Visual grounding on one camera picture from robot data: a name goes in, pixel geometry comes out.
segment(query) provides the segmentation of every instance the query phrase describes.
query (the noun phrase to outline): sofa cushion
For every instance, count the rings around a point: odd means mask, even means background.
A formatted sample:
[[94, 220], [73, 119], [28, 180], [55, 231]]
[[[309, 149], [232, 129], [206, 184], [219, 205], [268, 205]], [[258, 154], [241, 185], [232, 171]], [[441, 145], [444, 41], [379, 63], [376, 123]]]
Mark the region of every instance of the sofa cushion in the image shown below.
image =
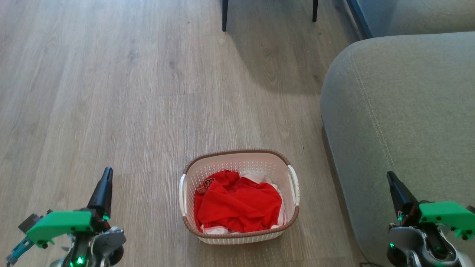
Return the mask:
[[[475, 205], [475, 32], [372, 38], [347, 47], [320, 106], [357, 242], [386, 259], [394, 171], [419, 200]], [[475, 242], [456, 247], [475, 251]]]
[[475, 31], [475, 0], [356, 0], [373, 37]]

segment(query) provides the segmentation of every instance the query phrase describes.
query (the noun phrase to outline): plastic basket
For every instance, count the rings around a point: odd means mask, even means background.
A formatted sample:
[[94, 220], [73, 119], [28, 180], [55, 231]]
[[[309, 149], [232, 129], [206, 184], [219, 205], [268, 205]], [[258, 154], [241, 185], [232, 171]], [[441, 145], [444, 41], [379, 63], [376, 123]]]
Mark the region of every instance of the plastic basket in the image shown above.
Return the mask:
[[[265, 172], [282, 193], [287, 223], [275, 229], [250, 233], [201, 233], [196, 227], [193, 212], [195, 190], [208, 176], [222, 170]], [[209, 154], [193, 160], [181, 177], [179, 198], [183, 222], [188, 230], [205, 243], [232, 245], [260, 242], [280, 236], [297, 219], [300, 190], [294, 169], [280, 153], [271, 150], [238, 150]]]

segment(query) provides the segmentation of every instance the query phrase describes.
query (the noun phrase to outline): green bracket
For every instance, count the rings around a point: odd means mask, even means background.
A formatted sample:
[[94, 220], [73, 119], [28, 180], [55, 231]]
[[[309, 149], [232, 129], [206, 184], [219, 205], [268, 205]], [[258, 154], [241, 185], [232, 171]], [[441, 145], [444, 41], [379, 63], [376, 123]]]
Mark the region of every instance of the green bracket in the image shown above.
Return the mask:
[[475, 231], [475, 213], [457, 202], [432, 202], [419, 204], [422, 213], [419, 223], [435, 223], [455, 228], [455, 238], [471, 239]]
[[28, 230], [27, 237], [40, 248], [48, 242], [54, 245], [55, 237], [73, 232], [92, 232], [91, 219], [89, 211], [53, 211]]

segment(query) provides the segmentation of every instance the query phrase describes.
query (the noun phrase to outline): black chair leg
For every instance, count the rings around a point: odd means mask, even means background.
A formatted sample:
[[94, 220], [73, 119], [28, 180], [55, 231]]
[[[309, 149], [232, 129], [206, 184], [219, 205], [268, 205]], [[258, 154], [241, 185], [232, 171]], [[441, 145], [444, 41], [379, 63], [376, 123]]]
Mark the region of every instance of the black chair leg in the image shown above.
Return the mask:
[[317, 21], [317, 9], [318, 9], [318, 0], [313, 0], [313, 13], [312, 13], [312, 20], [313, 22]]
[[223, 0], [223, 31], [226, 31], [226, 24], [228, 22], [228, 1]]

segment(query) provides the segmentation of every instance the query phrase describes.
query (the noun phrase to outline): clothes in basket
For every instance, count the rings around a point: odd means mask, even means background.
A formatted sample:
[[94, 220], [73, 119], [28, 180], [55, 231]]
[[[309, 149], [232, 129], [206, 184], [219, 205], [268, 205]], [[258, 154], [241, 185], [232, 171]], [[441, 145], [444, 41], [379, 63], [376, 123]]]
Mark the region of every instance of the clothes in basket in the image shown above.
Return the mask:
[[221, 171], [195, 192], [195, 223], [200, 232], [229, 234], [273, 229], [286, 223], [279, 188], [265, 173]]

